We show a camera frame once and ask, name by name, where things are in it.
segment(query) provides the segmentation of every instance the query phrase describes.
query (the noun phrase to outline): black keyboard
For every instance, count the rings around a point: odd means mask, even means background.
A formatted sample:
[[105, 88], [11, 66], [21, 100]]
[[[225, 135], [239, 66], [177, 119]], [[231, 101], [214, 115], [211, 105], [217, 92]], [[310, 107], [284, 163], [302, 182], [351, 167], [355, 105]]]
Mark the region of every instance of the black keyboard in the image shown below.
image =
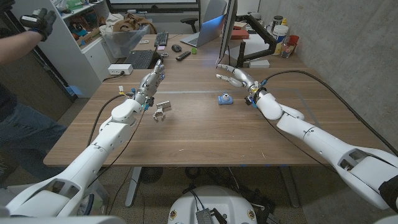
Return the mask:
[[192, 45], [197, 45], [198, 44], [198, 38], [195, 38], [193, 40], [188, 41], [188, 43], [192, 44]]
[[125, 64], [131, 64], [133, 69], [149, 69], [160, 59], [159, 54], [153, 50], [135, 50], [124, 61]]
[[156, 46], [166, 46], [168, 38], [169, 38], [169, 33], [168, 32], [158, 33], [156, 35], [156, 40], [155, 40], [154, 47], [156, 47]]

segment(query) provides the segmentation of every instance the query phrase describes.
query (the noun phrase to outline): person's arm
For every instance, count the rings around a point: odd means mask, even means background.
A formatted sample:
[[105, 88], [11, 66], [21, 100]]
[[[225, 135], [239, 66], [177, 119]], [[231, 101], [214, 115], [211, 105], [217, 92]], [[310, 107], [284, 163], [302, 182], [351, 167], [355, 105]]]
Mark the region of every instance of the person's arm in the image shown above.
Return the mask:
[[41, 40], [43, 35], [26, 31], [12, 37], [0, 39], [0, 64], [12, 62], [28, 54]]

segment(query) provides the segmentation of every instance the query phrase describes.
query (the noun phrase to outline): metal table leg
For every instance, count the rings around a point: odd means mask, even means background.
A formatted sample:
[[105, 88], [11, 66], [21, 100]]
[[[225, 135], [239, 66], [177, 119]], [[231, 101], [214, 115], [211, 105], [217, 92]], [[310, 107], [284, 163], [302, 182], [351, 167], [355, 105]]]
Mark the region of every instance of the metal table leg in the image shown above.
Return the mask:
[[283, 166], [279, 167], [279, 169], [282, 174], [282, 178], [285, 182], [286, 190], [290, 198], [290, 205], [294, 208], [299, 208], [300, 201], [299, 197], [297, 196], [297, 190], [294, 184], [292, 173], [290, 171], [290, 167]]
[[124, 203], [126, 205], [126, 207], [131, 207], [132, 200], [134, 199], [134, 196], [136, 195], [137, 183], [138, 183], [139, 175], [141, 173], [141, 168], [142, 167], [133, 167], [132, 168], [132, 175], [131, 175], [129, 191], [127, 192], [126, 202]]

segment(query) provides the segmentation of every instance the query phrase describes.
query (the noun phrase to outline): robotic arm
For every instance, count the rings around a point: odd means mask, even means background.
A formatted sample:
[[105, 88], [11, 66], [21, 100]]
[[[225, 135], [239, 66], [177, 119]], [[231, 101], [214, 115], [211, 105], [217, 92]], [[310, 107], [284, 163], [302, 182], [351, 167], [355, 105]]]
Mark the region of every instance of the robotic arm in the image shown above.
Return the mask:
[[235, 77], [216, 75], [217, 78], [247, 89], [248, 105], [258, 108], [267, 119], [279, 120], [279, 129], [309, 145], [357, 194], [377, 208], [391, 207], [398, 212], [398, 157], [380, 149], [347, 144], [305, 122], [301, 112], [276, 102], [275, 97], [246, 72], [229, 65], [217, 67], [227, 69]]
[[106, 158], [127, 141], [137, 124], [136, 115], [152, 106], [152, 97], [164, 79], [164, 65], [158, 60], [146, 75], [134, 99], [126, 99], [112, 110], [94, 141], [59, 175], [35, 184], [17, 195], [8, 205], [10, 215], [67, 217], [76, 215]]

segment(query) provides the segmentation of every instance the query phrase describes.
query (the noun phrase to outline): wooden table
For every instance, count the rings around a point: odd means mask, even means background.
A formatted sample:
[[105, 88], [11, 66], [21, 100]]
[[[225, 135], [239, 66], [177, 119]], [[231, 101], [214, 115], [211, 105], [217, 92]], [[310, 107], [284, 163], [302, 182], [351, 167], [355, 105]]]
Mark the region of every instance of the wooden table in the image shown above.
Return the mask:
[[[284, 139], [265, 121], [259, 110], [246, 106], [243, 88], [232, 87], [215, 75], [231, 74], [215, 68], [221, 38], [216, 39], [189, 55], [182, 62], [175, 60], [181, 54], [171, 50], [173, 44], [182, 46], [182, 52], [191, 47], [179, 40], [179, 35], [169, 40], [165, 59], [166, 77], [155, 94], [155, 103], [170, 100], [172, 110], [166, 112], [164, 121], [156, 123], [152, 117], [155, 107], [146, 111], [137, 133], [114, 166], [290, 166], [314, 165], [313, 159]], [[153, 49], [155, 35], [146, 35], [137, 50]], [[300, 69], [319, 77], [293, 55], [288, 59], [267, 56], [270, 68], [245, 68], [255, 80], [261, 81], [275, 72]], [[223, 63], [228, 63], [225, 56]], [[118, 86], [125, 90], [137, 88], [141, 78], [150, 70], [135, 70], [131, 75], [104, 82], [65, 134], [49, 152], [44, 162], [48, 166], [67, 166], [87, 144], [91, 127], [100, 108], [118, 94]], [[305, 120], [316, 124], [341, 140], [354, 145], [382, 148], [381, 143], [361, 124], [326, 88], [311, 78], [299, 74], [284, 74], [272, 78], [266, 85], [279, 103], [293, 107], [305, 115]], [[229, 93], [234, 103], [219, 105], [217, 96]], [[109, 118], [111, 110], [123, 99], [114, 100], [103, 111], [99, 125]], [[287, 135], [304, 151], [322, 161], [302, 141]], [[112, 153], [109, 165], [124, 146]]]

